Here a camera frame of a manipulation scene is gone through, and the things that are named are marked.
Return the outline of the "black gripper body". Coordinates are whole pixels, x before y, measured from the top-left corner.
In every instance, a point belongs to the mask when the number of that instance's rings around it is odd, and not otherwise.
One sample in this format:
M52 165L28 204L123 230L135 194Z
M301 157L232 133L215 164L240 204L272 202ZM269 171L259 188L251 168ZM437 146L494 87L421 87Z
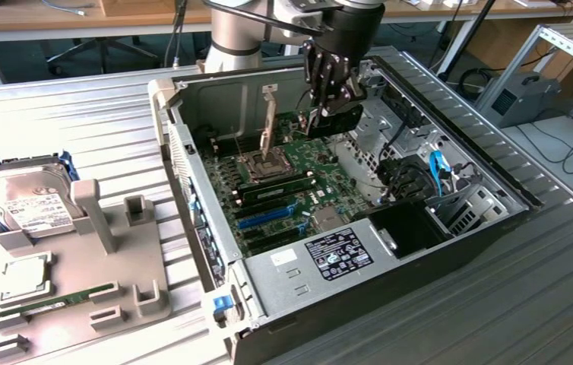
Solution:
M351 65L357 65L372 47L384 12L384 3L372 8L344 5L327 11L323 16L325 32L320 36L321 49L341 56Z

